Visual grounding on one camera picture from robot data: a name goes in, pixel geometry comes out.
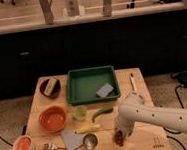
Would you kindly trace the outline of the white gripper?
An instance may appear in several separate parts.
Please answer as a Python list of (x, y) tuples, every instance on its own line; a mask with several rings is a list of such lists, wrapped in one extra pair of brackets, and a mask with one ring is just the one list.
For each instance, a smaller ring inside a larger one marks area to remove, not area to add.
[(134, 130), (134, 122), (125, 119), (124, 117), (117, 115), (114, 120), (115, 131), (121, 131), (126, 136), (131, 136)]

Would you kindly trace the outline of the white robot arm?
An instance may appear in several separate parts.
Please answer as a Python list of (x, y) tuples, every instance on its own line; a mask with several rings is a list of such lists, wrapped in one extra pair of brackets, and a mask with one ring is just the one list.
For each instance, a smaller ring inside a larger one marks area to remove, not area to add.
[(131, 136), (135, 121), (148, 123), (187, 133), (187, 109), (147, 106), (144, 98), (136, 92), (129, 93), (118, 105), (114, 120), (115, 131)]

